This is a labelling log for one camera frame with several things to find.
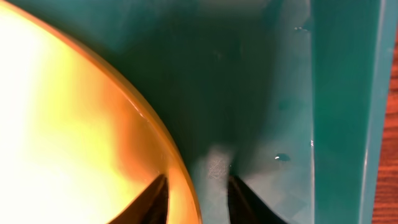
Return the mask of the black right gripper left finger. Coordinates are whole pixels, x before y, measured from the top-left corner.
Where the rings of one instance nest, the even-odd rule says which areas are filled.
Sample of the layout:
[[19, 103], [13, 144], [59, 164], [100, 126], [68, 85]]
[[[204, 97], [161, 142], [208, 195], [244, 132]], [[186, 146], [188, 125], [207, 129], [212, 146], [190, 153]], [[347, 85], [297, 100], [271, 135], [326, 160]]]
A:
[[109, 224], [166, 224], [168, 207], [169, 183], [161, 174]]

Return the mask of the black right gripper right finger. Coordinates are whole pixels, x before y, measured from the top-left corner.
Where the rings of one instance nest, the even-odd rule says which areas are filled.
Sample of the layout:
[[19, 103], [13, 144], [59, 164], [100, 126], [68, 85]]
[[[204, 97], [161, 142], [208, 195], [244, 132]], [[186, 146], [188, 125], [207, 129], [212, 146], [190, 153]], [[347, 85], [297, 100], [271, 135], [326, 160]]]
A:
[[228, 177], [230, 224], [286, 224], [238, 176]]

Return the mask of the yellow plate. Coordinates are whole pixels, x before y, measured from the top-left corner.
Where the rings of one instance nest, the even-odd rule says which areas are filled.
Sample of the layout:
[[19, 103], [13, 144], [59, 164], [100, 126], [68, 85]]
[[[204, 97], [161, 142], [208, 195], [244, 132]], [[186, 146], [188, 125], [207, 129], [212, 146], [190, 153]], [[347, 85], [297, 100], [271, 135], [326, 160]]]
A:
[[110, 223], [164, 174], [167, 223], [201, 223], [167, 128], [109, 63], [1, 2], [1, 222]]

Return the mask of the teal plastic tray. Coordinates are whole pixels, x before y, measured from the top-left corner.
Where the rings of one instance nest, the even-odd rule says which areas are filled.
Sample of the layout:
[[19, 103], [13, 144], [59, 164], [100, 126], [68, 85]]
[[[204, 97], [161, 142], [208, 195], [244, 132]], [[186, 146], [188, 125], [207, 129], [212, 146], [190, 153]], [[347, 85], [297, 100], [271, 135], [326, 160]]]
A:
[[119, 70], [166, 125], [205, 223], [241, 179], [288, 223], [370, 223], [396, 1], [11, 0]]

